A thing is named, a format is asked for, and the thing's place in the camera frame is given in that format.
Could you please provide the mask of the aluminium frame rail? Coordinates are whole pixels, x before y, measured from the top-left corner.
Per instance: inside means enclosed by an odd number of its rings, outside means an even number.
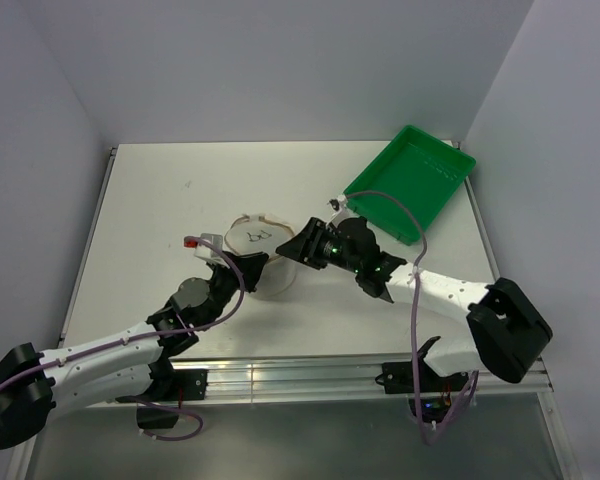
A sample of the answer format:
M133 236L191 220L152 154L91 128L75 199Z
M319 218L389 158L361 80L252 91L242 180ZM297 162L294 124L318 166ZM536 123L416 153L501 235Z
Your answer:
M291 357L253 360L177 360L161 369L147 365L117 368L98 380L65 375L63 368L44 374L52 383L53 413L61 415L104 403L130 403L170 372L207 369L205 398L184 405L338 402L410 397L387 395L374 381L385 362L410 361L407 356L363 355Z

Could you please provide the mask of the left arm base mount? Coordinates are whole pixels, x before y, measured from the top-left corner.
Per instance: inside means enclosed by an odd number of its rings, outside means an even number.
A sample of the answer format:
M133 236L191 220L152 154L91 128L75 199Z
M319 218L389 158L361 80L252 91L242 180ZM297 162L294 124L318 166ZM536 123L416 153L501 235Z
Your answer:
M196 423L192 435L197 435L203 421L197 414L185 413L184 403L203 400L207 382L208 370L200 368L174 370L158 380L157 386L151 386L137 403L136 424L141 433L155 435L162 441L176 441L181 438L169 437L165 431L173 429L179 420L188 418Z

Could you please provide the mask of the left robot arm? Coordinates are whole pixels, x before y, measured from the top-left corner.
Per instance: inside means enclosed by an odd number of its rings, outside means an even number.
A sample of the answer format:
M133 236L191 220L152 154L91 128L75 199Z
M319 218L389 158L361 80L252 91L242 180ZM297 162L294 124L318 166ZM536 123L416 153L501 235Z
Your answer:
M265 253L225 253L210 278L183 281L161 309L117 334L73 347L38 351L24 343L10 349L0 360L0 450L29 440L73 410L170 395L171 358L237 312L268 259Z

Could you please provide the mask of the green plastic tray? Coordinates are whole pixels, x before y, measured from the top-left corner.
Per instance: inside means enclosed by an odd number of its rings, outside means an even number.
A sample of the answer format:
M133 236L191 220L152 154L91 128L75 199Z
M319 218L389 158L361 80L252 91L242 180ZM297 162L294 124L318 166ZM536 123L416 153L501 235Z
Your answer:
M432 225L476 160L408 125L347 186L347 205L396 240L410 245Z

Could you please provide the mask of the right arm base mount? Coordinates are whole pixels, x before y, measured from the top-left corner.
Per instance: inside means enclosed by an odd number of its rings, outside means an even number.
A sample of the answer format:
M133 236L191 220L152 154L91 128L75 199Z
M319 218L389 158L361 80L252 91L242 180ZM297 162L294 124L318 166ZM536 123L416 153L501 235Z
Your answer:
M458 373L448 377L438 376L430 367L419 365L421 409L425 423L441 422L452 406L452 394L460 392L469 379L467 374ZM381 373L374 379L387 395L413 394L414 377L412 363L385 362Z

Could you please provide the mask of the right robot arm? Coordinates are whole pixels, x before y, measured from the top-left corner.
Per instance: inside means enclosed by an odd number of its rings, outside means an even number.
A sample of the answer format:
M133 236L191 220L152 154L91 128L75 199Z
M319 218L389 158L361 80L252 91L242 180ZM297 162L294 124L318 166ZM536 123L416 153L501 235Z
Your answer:
M415 383L437 388L446 377L484 368L519 383L553 338L553 331L514 281L470 282L423 270L378 245L363 217L337 224L311 218L276 249L277 254L321 270L329 265L353 274L370 297L423 307L457 323L456 338L435 334L413 365Z

